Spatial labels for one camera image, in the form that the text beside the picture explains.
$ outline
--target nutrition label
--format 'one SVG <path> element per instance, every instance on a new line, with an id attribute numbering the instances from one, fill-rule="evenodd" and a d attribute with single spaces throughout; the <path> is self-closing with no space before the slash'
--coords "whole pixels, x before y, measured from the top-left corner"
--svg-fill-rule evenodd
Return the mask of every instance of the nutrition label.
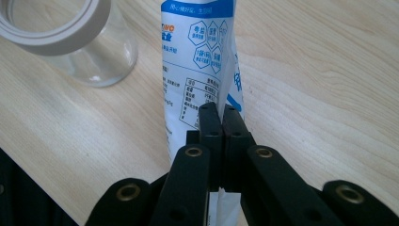
<path id="1" fill-rule="evenodd" d="M 209 78 L 207 83 L 187 78 L 184 87 L 184 99 L 182 103 L 180 121 L 198 129 L 199 106 L 196 103 L 215 102 L 218 94 L 218 86 L 218 82 L 212 78 Z"/>

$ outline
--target white jar lid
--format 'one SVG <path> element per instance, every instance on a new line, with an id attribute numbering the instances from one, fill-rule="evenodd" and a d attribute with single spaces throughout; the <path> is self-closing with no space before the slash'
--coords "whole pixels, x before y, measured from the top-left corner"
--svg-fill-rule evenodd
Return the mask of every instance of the white jar lid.
<path id="1" fill-rule="evenodd" d="M 46 32 L 21 30 L 0 16 L 0 35 L 36 55 L 66 55 L 81 49 L 100 34 L 110 9 L 111 0 L 86 0 L 71 21 Z M 0 0 L 0 10 L 3 15 L 7 12 L 7 0 Z"/>

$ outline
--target metal bolt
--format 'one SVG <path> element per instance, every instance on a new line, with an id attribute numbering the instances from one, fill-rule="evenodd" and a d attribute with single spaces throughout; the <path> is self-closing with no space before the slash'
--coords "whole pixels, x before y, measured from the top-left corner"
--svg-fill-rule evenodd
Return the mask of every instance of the metal bolt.
<path id="1" fill-rule="evenodd" d="M 185 150 L 185 154 L 187 154 L 190 157 L 198 157 L 202 155 L 202 150 L 199 148 L 189 148 Z"/>
<path id="2" fill-rule="evenodd" d="M 272 157 L 272 156 L 273 156 L 273 153 L 270 152 L 270 150 L 267 150 L 267 149 L 265 149 L 265 148 L 257 149 L 257 150 L 256 150 L 256 154 L 257 154 L 259 157 L 263 157 L 263 158 L 269 158 L 269 157 Z"/>
<path id="3" fill-rule="evenodd" d="M 128 202 L 137 198 L 140 192 L 140 187 L 134 183 L 131 183 L 118 189 L 117 198 L 122 202 Z"/>
<path id="4" fill-rule="evenodd" d="M 335 192 L 341 197 L 341 199 L 351 202 L 353 204 L 361 204 L 364 202 L 364 197 L 358 193 L 357 190 L 350 186 L 341 185 L 335 189 Z"/>

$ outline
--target light wood grain surface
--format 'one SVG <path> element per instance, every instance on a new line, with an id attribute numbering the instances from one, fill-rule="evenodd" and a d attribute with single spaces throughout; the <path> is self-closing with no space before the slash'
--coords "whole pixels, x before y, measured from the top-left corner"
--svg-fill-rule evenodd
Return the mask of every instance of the light wood grain surface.
<path id="1" fill-rule="evenodd" d="M 0 39 L 0 147 L 79 224 L 118 180 L 168 171 L 161 3 L 118 1 L 139 55 L 109 88 Z M 399 214 L 399 2 L 238 0 L 235 33 L 257 143 L 310 185 L 351 181 Z"/>

